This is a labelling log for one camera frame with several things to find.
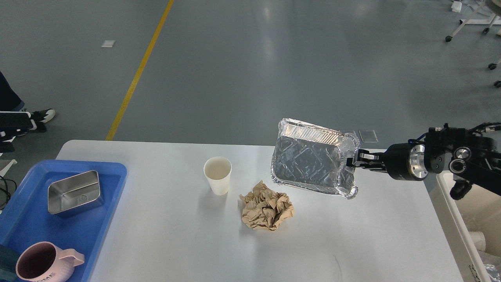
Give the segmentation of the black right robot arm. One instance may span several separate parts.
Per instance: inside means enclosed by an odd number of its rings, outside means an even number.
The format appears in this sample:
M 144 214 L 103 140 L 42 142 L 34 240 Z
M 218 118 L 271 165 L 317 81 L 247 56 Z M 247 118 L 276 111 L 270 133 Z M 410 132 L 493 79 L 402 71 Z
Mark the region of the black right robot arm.
M 346 164 L 401 181 L 423 181 L 447 168 L 455 182 L 449 193 L 454 200 L 462 199 L 474 184 L 500 195 L 500 153 L 496 140 L 484 135 L 499 130 L 500 123 L 482 123 L 469 129 L 446 123 L 430 127 L 417 139 L 393 144 L 384 152 L 358 149 Z

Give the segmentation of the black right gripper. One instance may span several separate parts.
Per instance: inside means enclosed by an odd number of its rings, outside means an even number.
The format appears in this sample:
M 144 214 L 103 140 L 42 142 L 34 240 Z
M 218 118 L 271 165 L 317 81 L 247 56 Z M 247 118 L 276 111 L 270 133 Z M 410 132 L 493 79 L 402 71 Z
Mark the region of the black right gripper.
M 422 181 L 427 177 L 424 151 L 424 145 L 413 143 L 396 143 L 381 152 L 358 149 L 352 159 L 352 162 L 356 163 L 347 162 L 346 165 L 351 168 L 385 173 L 395 180 Z

